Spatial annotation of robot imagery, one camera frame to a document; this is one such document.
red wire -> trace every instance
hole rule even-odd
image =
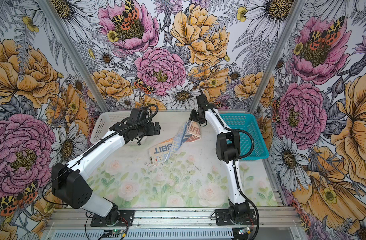
[[[252,221],[252,218],[250,218],[250,217],[247,217],[247,218],[249,218],[251,220],[251,224],[252,224],[251,231],[252,231],[253,230],[253,221]]]

mesh basket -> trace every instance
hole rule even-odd
[[[222,113],[220,116],[230,128],[245,130],[253,136],[255,141],[253,152],[250,156],[241,160],[254,161],[268,158],[268,150],[254,115],[248,113]],[[251,148],[250,138],[242,132],[240,133],[240,148],[241,155],[246,154]]]

daisy center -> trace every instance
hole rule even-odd
[[[20,167],[31,169],[32,165],[36,162],[37,159],[35,152],[31,149],[16,152],[15,155],[16,161],[12,162],[10,166],[16,170],[18,170]]]
[[[72,144],[71,140],[66,140],[63,143],[62,149],[61,149],[61,154],[62,154],[62,158],[63,159],[68,159],[71,157],[72,152],[73,152],[74,146]]]
[[[230,75],[230,77],[231,77],[231,80],[235,80],[235,79],[237,79],[239,77],[239,74],[238,73],[232,73]]]
[[[179,101],[185,101],[189,98],[189,93],[181,92],[176,94],[176,99]]]
[[[290,115],[288,116],[287,120],[291,127],[296,127],[300,121],[298,118],[299,112],[295,112],[293,108],[290,109]]]
[[[287,164],[287,166],[289,166],[289,167],[295,167],[296,166],[295,156],[291,152],[284,151],[283,159],[284,159],[284,162]]]
[[[360,239],[366,240],[366,228],[365,227],[361,227],[358,231],[357,231]]]
[[[51,0],[56,12],[61,18],[67,18],[71,15],[71,9],[65,0]]]
[[[122,41],[131,38],[141,39],[145,32],[144,26],[140,23],[139,19],[134,20],[134,23],[131,23],[130,29],[128,30],[123,30],[121,27],[116,27],[115,30],[117,33],[117,37]]]
[[[75,83],[75,87],[76,87],[76,89],[78,89],[79,91],[81,91],[83,89],[83,84],[81,82],[76,82]]]
[[[105,63],[109,63],[109,62],[111,61],[111,57],[110,57],[109,55],[104,55],[104,56],[103,56],[103,61],[104,61]]]
[[[279,60],[276,64],[276,68],[281,68],[283,64],[284,64],[283,60]]]
[[[268,7],[268,13],[275,18],[286,18],[290,13],[293,0],[273,0]]]
[[[160,70],[159,72],[154,71],[154,77],[157,78],[157,81],[159,83],[163,83],[163,82],[167,81],[167,75],[164,74],[162,70]]]

vent grille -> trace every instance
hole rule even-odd
[[[90,240],[97,240],[103,235],[103,230],[88,230]],[[118,239],[120,236],[112,234],[104,240]],[[231,239],[232,229],[228,228],[189,228],[189,229],[130,229],[125,237],[127,240],[140,239]],[[86,240],[83,230],[56,230],[52,240]]]

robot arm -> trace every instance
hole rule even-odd
[[[146,118],[147,108],[134,108],[130,117],[112,126],[109,132],[95,145],[82,155],[69,161],[66,165],[56,164],[52,168],[52,193],[69,204],[74,209],[85,209],[103,217],[108,224],[114,224],[118,219],[118,207],[96,195],[86,180],[93,171],[114,151],[124,146],[128,141],[143,136],[159,135],[160,126],[151,122],[155,111]]]

